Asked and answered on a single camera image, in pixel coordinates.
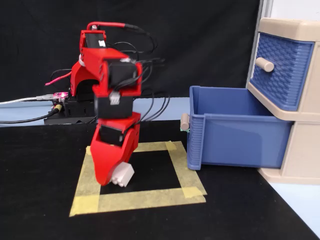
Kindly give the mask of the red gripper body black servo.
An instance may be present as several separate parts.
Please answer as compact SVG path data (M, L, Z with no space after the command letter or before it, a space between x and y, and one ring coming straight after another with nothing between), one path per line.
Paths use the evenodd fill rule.
M94 141L123 147L127 131L134 125L139 125L141 114L132 112L127 118L98 118Z

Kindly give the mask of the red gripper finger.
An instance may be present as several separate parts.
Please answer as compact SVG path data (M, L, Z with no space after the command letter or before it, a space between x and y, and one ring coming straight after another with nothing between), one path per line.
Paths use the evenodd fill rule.
M140 134L140 125L136 124L133 127L129 128L125 139L123 142L123 161L128 161L133 153L133 151L138 147Z
M90 145L90 152L94 163L94 172L97 182L105 186L111 180L115 168L128 160L130 148L119 147L108 143L94 141Z

